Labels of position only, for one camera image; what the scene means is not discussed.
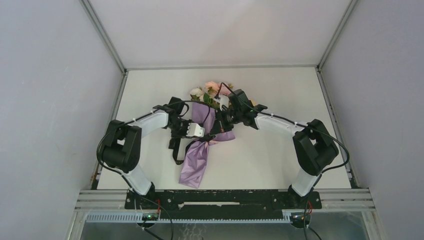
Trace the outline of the pink wrapping paper sheet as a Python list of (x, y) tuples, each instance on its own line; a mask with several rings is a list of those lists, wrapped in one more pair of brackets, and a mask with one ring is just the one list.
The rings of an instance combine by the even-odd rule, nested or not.
[[(192, 120), (203, 124), (205, 134), (209, 134), (215, 122), (215, 109), (209, 106), (193, 103)], [(186, 147), (182, 169), (178, 183), (191, 188), (199, 188), (204, 177), (209, 156), (209, 148), (221, 142), (235, 140), (233, 131), (218, 133), (211, 140), (195, 139)]]

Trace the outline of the pink fake flower stem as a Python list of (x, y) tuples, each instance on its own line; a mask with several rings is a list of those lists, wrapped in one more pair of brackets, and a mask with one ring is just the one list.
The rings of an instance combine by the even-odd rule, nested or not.
[(231, 93), (230, 89), (232, 90), (234, 86), (231, 83), (227, 83), (227, 86), (224, 86), (221, 82), (209, 81), (205, 84), (204, 91), (212, 98), (217, 94), (228, 96)]

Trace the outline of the white fake flower stem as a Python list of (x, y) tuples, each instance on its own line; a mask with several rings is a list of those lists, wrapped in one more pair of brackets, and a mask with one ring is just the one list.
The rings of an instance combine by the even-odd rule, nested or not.
[(208, 94), (206, 92), (204, 92), (204, 90), (201, 87), (197, 87), (197, 88), (192, 89), (189, 92), (189, 95), (190, 95), (192, 101), (199, 101), (199, 102), (205, 103), (206, 99), (207, 99), (206, 96)]

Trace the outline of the yellow fake flower stem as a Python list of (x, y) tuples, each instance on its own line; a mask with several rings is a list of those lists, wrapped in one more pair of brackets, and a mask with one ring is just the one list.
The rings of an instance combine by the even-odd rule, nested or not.
[(251, 104), (252, 104), (254, 107), (258, 105), (258, 103), (257, 103), (255, 100), (253, 100), (253, 99), (250, 99), (249, 101), (251, 102)]

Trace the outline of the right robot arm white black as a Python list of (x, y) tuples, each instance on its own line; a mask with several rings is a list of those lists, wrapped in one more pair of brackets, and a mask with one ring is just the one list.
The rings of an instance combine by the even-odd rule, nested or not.
[(302, 208), (309, 201), (309, 193), (318, 182), (324, 168), (339, 155), (335, 139), (322, 121), (294, 121), (267, 112), (267, 106), (254, 106), (241, 89), (229, 95), (217, 95), (213, 100), (219, 104), (211, 134), (231, 131), (242, 123), (256, 130), (274, 134), (289, 133), (292, 136), (297, 162), (300, 166), (294, 182), (289, 186), (289, 203)]

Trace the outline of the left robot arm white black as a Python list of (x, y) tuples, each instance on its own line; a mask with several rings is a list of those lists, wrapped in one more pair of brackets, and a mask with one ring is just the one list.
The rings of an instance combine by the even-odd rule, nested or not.
[(157, 196), (150, 191), (153, 183), (139, 165), (141, 141), (155, 130), (169, 128), (174, 138), (203, 137), (205, 130), (192, 120), (181, 118), (173, 109), (153, 109), (149, 113), (128, 122), (112, 120), (100, 140), (96, 157), (105, 169), (119, 174), (133, 192), (137, 202), (149, 209)]

